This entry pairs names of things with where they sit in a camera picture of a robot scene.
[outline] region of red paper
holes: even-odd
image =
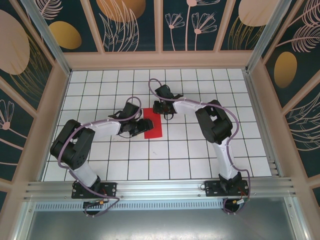
[[[144,139],[156,139],[162,137],[161,115],[155,114],[152,108],[143,109],[143,118],[150,119],[153,129],[144,132]]]

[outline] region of yellow oval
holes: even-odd
[[[0,10],[0,69],[8,74],[21,74],[29,63],[28,35],[9,13]]]
[[[268,23],[279,0],[242,0],[239,5],[240,21],[250,27]]]
[[[49,25],[56,42],[65,49],[76,49],[81,46],[80,33],[74,26],[65,21],[55,21]]]
[[[297,59],[291,52],[285,51],[277,58],[274,66],[274,81],[279,88],[286,88],[295,78]]]
[[[116,22],[129,22],[130,18],[125,13],[125,4],[127,10],[132,10],[135,18],[139,18],[146,9],[146,0],[96,0],[100,10],[109,19]]]

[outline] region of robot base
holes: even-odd
[[[205,181],[204,189],[206,197],[224,197],[224,196],[239,196],[241,197],[241,191],[246,195],[249,194],[248,182],[246,180],[240,180],[235,186],[233,186],[229,193],[226,193],[220,186],[220,180]]]
[[[101,197],[88,192],[80,183],[75,182],[72,184],[72,199],[99,199]],[[116,182],[101,182],[99,194],[115,197],[117,193]]]

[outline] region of white grid floor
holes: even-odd
[[[175,95],[202,102],[217,99],[231,110],[241,125],[231,141],[235,165],[248,169],[253,177],[271,176],[241,69],[73,71],[54,138],[68,120],[105,119],[121,110],[131,96],[140,98],[142,108],[152,108],[156,98],[149,94],[150,78],[167,84]],[[151,87],[159,85],[152,82]],[[172,120],[161,117],[161,121],[161,138],[144,139],[140,134],[93,142],[89,165],[101,180],[108,181],[217,178],[217,156],[203,137],[196,116],[176,114]],[[53,156],[48,158],[42,179],[74,180]]]

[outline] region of black mounting plate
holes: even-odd
[[[117,193],[117,183],[116,182],[101,182],[99,194],[115,197]],[[72,199],[101,199],[91,192],[88,192],[80,183],[75,182],[72,189]]]
[[[205,195],[207,197],[241,196],[241,191],[238,189],[238,187],[246,195],[249,194],[248,182],[246,180],[239,181],[239,183],[231,189],[229,194],[225,193],[225,191],[220,187],[220,180],[205,181],[203,187],[204,189],[202,189],[205,190]]]

